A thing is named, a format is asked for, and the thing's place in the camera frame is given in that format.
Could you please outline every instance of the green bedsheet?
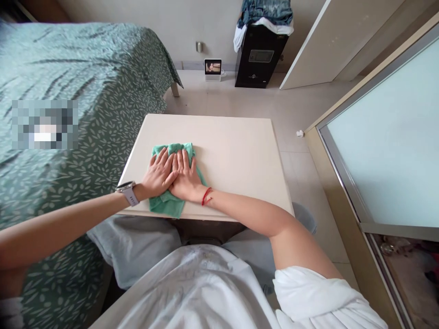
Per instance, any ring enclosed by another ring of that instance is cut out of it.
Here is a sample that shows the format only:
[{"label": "green bedsheet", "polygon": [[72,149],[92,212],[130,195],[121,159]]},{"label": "green bedsheet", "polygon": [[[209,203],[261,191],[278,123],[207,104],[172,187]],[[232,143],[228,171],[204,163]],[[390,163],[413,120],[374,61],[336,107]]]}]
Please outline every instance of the green bedsheet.
[{"label": "green bedsheet", "polygon": [[[0,229],[112,192],[145,115],[165,110],[173,82],[182,85],[148,28],[0,23]],[[13,100],[77,100],[78,149],[12,149]],[[32,266],[26,326],[80,328],[102,266],[86,236]]]}]

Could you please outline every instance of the table surface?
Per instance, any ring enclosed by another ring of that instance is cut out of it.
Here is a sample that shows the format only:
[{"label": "table surface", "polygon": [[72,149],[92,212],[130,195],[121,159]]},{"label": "table surface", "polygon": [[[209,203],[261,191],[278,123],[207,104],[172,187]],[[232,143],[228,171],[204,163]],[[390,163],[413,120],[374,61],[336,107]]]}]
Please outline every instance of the table surface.
[{"label": "table surface", "polygon": [[[209,186],[271,202],[294,215],[270,119],[148,114],[119,184],[142,181],[155,145],[190,142]],[[150,212],[148,200],[119,213],[169,217]],[[235,221],[191,202],[181,218]]]}]

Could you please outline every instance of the red string bracelet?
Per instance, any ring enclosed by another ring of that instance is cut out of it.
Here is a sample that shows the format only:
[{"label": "red string bracelet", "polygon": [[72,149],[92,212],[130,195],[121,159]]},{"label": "red string bracelet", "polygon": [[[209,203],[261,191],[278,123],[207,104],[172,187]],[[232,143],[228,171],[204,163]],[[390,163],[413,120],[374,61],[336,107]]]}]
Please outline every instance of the red string bracelet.
[{"label": "red string bracelet", "polygon": [[210,192],[212,192],[212,188],[211,188],[211,187],[209,187],[209,188],[207,189],[206,193],[205,193],[204,196],[203,196],[203,200],[201,201],[201,205],[202,205],[202,206],[206,205],[210,200],[212,200],[212,198],[209,198],[209,199],[205,202],[205,199],[206,199],[207,195],[208,195]]}]

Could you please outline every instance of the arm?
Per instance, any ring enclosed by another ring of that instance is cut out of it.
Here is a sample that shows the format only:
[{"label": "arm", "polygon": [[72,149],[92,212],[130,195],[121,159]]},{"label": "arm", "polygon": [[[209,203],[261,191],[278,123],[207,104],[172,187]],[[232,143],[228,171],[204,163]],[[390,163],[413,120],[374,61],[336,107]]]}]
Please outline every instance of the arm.
[{"label": "arm", "polygon": [[[142,183],[133,191],[138,200],[166,191],[177,173],[174,154],[166,148],[154,156]],[[0,272],[26,268],[67,246],[88,230],[129,206],[122,193],[111,193],[32,218],[0,231]]]},{"label": "arm", "polygon": [[[179,151],[172,166],[179,175],[170,187],[171,193],[187,201],[201,203],[207,188],[201,185],[197,175],[196,159],[192,159],[190,168],[187,153]],[[326,278],[342,278],[312,235],[287,211],[262,200],[216,190],[209,197],[212,199],[207,203],[208,207],[225,213],[270,239],[276,269],[301,266]]]}]

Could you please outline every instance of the forearm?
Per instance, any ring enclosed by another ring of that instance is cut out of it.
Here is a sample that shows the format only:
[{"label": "forearm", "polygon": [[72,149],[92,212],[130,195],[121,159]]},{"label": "forearm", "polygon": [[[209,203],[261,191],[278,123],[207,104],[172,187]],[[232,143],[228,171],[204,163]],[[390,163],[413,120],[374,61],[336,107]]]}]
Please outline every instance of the forearm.
[{"label": "forearm", "polygon": [[122,193],[111,193],[0,231],[0,271],[30,266],[50,256],[128,206]]},{"label": "forearm", "polygon": [[213,191],[207,199],[209,197],[212,199],[207,203],[208,207],[270,239],[276,269],[301,266],[326,278],[342,278],[312,235],[287,211],[269,202],[237,194]]},{"label": "forearm", "polygon": [[221,191],[209,193],[208,207],[219,210],[236,219],[251,230],[272,237],[291,225],[300,225],[282,208],[269,202]]}]

